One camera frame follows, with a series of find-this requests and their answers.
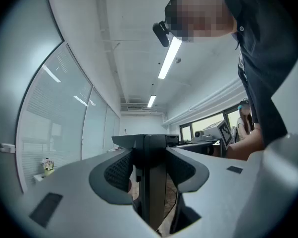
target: glass partition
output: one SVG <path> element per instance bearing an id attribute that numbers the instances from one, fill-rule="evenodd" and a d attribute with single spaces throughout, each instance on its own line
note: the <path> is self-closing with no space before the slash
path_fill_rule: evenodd
<path id="1" fill-rule="evenodd" d="M 114 135 L 119 136 L 119 128 L 120 128 L 120 118 L 115 115 L 115 129 L 114 129 Z"/>
<path id="2" fill-rule="evenodd" d="M 82 159 L 87 159 L 104 152 L 106 110 L 106 102 L 93 89 L 84 120 Z"/>
<path id="3" fill-rule="evenodd" d="M 43 158 L 55 168 L 81 159 L 84 115 L 92 85 L 67 45 L 61 45 L 42 65 L 26 96 L 19 119 L 17 151 L 27 187 L 44 172 Z"/>
<path id="4" fill-rule="evenodd" d="M 114 147 L 112 136 L 114 135 L 115 128 L 115 113 L 108 106 L 105 124 L 105 138 L 104 138 L 104 151 L 108 151 Z"/>

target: potted plant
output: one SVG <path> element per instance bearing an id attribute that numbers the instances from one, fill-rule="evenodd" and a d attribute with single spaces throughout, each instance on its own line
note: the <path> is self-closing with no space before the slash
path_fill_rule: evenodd
<path id="1" fill-rule="evenodd" d="M 42 159 L 41 165 L 44 167 L 45 176 L 48 176 L 54 172 L 54 162 L 49 158 Z"/>

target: black slot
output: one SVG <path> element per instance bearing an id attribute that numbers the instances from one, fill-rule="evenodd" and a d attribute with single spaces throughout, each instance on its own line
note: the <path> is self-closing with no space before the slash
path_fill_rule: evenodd
<path id="1" fill-rule="evenodd" d="M 234 166 L 230 166 L 227 170 L 235 172 L 235 173 L 239 173 L 239 174 L 243 171 L 243 169 L 237 168 L 237 167 L 234 167 Z"/>
<path id="2" fill-rule="evenodd" d="M 36 209 L 29 215 L 29 217 L 43 228 L 47 227 L 50 218 L 52 217 L 62 198 L 62 195 L 48 193 L 39 203 Z"/>

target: fluorescent light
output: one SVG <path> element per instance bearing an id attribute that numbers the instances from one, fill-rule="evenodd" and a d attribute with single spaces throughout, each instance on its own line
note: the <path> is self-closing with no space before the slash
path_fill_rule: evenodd
<path id="1" fill-rule="evenodd" d="M 93 106 L 96 106 L 96 104 L 95 104 L 93 101 L 89 100 L 89 102 L 90 102 Z"/>
<path id="2" fill-rule="evenodd" d="M 172 42 L 170 44 L 169 50 L 167 55 L 165 56 L 161 71 L 159 73 L 159 77 L 161 79 L 164 79 L 165 76 L 168 73 L 168 70 L 175 58 L 175 55 L 177 54 L 177 51 L 179 50 L 179 47 L 181 45 L 182 41 L 173 37 Z"/>
<path id="3" fill-rule="evenodd" d="M 51 72 L 51 70 L 48 69 L 46 65 L 42 65 L 44 70 L 50 75 L 51 78 L 53 78 L 56 82 L 60 83 L 61 81 Z"/>
<path id="4" fill-rule="evenodd" d="M 147 108 L 151 108 L 155 100 L 155 95 L 151 95 Z"/>
<path id="5" fill-rule="evenodd" d="M 81 102 L 82 104 L 84 104 L 84 106 L 88 106 L 84 101 L 82 101 L 79 97 L 77 97 L 76 95 L 73 95 L 73 97 L 75 98 L 75 99 L 77 99 L 79 102 Z"/>

